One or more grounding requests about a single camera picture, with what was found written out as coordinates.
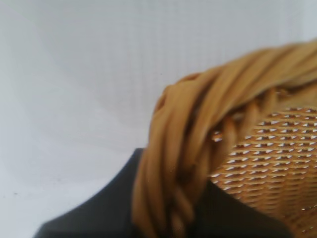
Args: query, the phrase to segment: white background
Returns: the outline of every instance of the white background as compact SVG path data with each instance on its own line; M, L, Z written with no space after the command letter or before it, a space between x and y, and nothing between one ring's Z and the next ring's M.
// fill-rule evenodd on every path
M30 238L144 147L165 85L317 36L317 0L0 0L0 237Z

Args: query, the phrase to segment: black object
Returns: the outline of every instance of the black object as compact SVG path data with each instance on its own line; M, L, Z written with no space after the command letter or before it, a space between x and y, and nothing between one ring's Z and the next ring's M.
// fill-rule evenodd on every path
M131 194L142 149L97 195L45 223L34 238L136 238ZM189 238L292 238L287 227L242 204L209 182L196 207Z

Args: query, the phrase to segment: rattan strand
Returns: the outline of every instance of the rattan strand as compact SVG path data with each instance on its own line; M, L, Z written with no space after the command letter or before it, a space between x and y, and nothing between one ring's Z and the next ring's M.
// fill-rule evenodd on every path
M133 223L147 238L186 237L213 174L297 237L317 237L316 106L317 41L259 50L168 86L138 168Z

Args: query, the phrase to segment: wicker weave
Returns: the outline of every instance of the wicker weave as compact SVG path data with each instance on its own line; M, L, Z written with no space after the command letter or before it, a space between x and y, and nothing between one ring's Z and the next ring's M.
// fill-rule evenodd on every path
M316 106L316 41L259 50L168 86L138 168L133 223L148 238L186 237L212 174L298 238L317 237Z
M316 238L317 110L294 108L267 117L234 146L212 181L250 207L284 220L297 237Z

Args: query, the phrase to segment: tan wicker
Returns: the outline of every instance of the tan wicker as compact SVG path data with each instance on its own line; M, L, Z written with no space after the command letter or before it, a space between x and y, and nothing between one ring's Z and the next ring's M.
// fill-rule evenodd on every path
M317 237L317 41L259 50L168 86L133 191L148 238L186 237L212 180Z

